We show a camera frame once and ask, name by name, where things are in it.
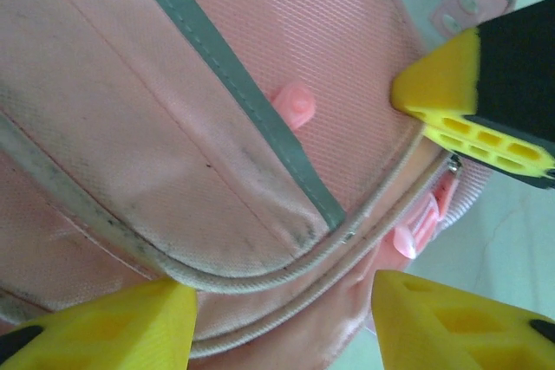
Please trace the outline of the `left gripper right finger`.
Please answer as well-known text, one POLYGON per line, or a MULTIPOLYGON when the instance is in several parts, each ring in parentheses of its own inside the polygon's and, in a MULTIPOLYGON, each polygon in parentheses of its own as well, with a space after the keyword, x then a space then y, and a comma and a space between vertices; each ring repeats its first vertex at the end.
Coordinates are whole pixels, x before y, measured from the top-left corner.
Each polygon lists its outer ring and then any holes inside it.
POLYGON ((372 315, 386 369, 554 368, 554 321, 396 270, 375 273, 372 315))

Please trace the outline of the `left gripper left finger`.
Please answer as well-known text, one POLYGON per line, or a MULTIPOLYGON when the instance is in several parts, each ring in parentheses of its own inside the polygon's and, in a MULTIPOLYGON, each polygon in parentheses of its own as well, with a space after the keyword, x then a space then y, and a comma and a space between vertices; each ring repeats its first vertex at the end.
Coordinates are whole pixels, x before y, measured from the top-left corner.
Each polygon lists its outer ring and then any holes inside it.
POLYGON ((3 369, 185 369, 193 288, 145 282, 27 321, 1 337, 3 369))

